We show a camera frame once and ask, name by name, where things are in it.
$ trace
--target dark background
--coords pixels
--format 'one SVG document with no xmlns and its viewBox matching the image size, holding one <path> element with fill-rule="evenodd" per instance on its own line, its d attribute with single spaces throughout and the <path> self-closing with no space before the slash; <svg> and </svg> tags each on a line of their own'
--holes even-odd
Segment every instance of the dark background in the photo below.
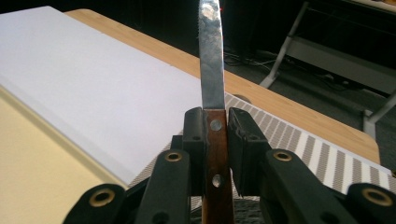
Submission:
<svg viewBox="0 0 396 224">
<path fill-rule="evenodd" d="M 0 13 L 51 6 L 88 8 L 198 56 L 198 0 L 6 0 Z M 378 10 L 313 1 L 297 32 L 304 38 L 396 68 L 396 16 Z M 224 43 L 242 57 L 278 53 L 302 0 L 220 0 Z"/>
</svg>

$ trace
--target wooden table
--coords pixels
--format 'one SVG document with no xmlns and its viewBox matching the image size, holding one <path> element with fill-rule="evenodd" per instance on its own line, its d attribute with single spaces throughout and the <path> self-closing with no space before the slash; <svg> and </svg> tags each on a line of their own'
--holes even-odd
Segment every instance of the wooden table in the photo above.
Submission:
<svg viewBox="0 0 396 224">
<path fill-rule="evenodd" d="M 199 59 L 186 52 L 88 9 L 74 10 L 66 12 L 66 14 L 125 44 L 170 63 L 182 71 L 195 77 L 200 76 Z M 346 126 L 229 72 L 225 72 L 225 83 L 228 93 L 243 95 L 255 106 L 370 161 L 379 163 L 378 146 L 375 140 L 366 133 Z"/>
<path fill-rule="evenodd" d="M 88 9 L 66 14 L 121 42 L 199 77 L 199 59 Z M 255 106 L 368 160 L 379 163 L 378 146 L 367 134 L 231 73 L 226 91 L 246 96 Z M 72 143 L 0 89 L 0 206 L 2 223 L 59 223 L 87 189 L 112 181 L 92 173 L 93 163 L 77 161 Z"/>
</svg>

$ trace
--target knife handle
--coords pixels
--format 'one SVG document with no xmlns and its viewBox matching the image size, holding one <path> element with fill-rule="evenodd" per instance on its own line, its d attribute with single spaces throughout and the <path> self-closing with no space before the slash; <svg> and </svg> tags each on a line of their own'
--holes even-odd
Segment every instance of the knife handle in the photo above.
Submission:
<svg viewBox="0 0 396 224">
<path fill-rule="evenodd" d="M 204 110 L 206 137 L 205 188 L 202 221 L 234 223 L 233 188 L 227 148 L 227 117 L 223 109 Z"/>
</svg>

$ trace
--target striped placemat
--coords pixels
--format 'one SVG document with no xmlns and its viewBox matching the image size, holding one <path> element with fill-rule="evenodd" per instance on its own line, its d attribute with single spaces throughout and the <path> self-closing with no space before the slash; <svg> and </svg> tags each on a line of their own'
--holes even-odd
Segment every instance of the striped placemat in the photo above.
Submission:
<svg viewBox="0 0 396 224">
<path fill-rule="evenodd" d="M 376 184 L 396 193 L 396 179 L 390 175 L 388 169 L 302 130 L 229 93 L 226 93 L 225 101 L 227 111 L 230 107 L 237 107 L 249 112 L 272 148 L 293 151 L 324 185 L 345 194 L 349 185 L 364 182 Z M 150 176 L 154 163 L 155 160 L 137 176 L 130 186 Z M 234 190 L 234 197 L 238 198 L 236 190 Z M 200 205 L 199 199 L 191 202 L 192 208 L 198 205 Z"/>
</svg>

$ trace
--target knife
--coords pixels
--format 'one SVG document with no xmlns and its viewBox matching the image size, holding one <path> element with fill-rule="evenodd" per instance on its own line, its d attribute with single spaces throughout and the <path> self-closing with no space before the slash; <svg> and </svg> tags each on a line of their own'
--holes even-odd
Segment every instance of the knife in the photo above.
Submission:
<svg viewBox="0 0 396 224">
<path fill-rule="evenodd" d="M 234 223 L 219 0 L 200 0 L 199 52 L 206 135 L 203 223 Z"/>
</svg>

